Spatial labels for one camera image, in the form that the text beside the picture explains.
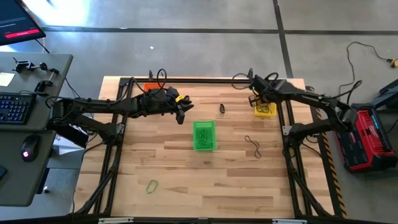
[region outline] desk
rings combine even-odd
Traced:
[[[104,77],[99,98],[114,100],[120,77]],[[304,88],[302,79],[289,80]],[[128,119],[111,215],[132,217],[293,218],[292,201],[277,116],[261,119],[249,106],[249,90],[230,84],[168,83],[195,105],[178,125],[175,116]],[[133,87],[133,94],[140,90]],[[220,103],[225,114],[220,114]],[[292,102],[296,122],[311,123],[310,108]],[[96,114],[111,121],[111,114]],[[196,152],[193,121],[216,121],[218,149]],[[249,135],[260,144],[261,159]],[[94,139],[97,144],[100,138]],[[318,149],[316,144],[306,142]],[[86,153],[78,179],[75,205],[79,209],[100,179],[105,146]],[[324,208],[333,213],[321,158],[302,147],[307,184]],[[159,186],[146,194],[150,180]],[[107,190],[102,207],[107,199]]]
[[[65,54],[0,52],[0,72],[15,73],[10,85],[0,86],[0,91],[34,91],[39,81],[48,79],[50,76],[41,70],[21,74],[13,72],[12,69],[15,67],[13,57],[17,60],[31,60],[35,65],[45,62],[50,68],[58,69],[60,75],[54,77],[54,86],[49,88],[49,93],[55,96],[60,93],[73,58],[72,55]],[[0,126],[2,129],[0,130],[0,165],[8,170],[6,176],[0,180],[0,206],[29,206],[39,188],[56,135],[55,131],[43,131],[50,118],[50,109],[44,105],[44,99],[45,97],[37,97],[27,125]],[[22,142],[31,134],[38,134],[41,137],[40,151],[34,162],[24,162],[21,157]]]

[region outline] computer mouse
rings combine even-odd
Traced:
[[[25,162],[32,162],[36,159],[39,153],[40,136],[30,135],[27,136],[22,143],[21,156]]]

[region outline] concrete floor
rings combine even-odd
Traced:
[[[272,0],[25,0],[44,26],[97,28],[277,29]],[[395,0],[279,0],[288,30],[398,30]],[[396,35],[286,35],[293,76],[304,78],[319,93],[335,95],[351,81],[346,46],[352,41],[374,45],[382,57],[398,57]],[[176,34],[48,32],[52,53],[73,54],[68,79],[83,97],[98,95],[105,75],[146,75],[165,68],[169,75],[224,76],[279,72],[286,77],[278,34]],[[41,52],[34,42],[0,47],[0,51]],[[398,70],[359,45],[350,48],[357,79],[363,85],[351,102],[372,100],[395,80]],[[63,96],[71,96],[67,87]],[[383,117],[386,129],[396,117]],[[396,136],[398,128],[390,133]],[[398,175],[395,170],[352,175],[341,165],[329,136],[348,216],[396,223]],[[393,146],[398,142],[391,138]],[[53,159],[47,180],[52,193],[38,195],[27,208],[0,207],[0,219],[63,215],[69,212],[76,185],[78,155]]]

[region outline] red power station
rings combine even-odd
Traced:
[[[355,104],[358,120],[350,133],[335,133],[344,166],[350,172],[385,170],[395,167],[397,157],[372,104]]]

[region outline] keyboard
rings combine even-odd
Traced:
[[[0,92],[0,124],[26,124],[36,94]]]

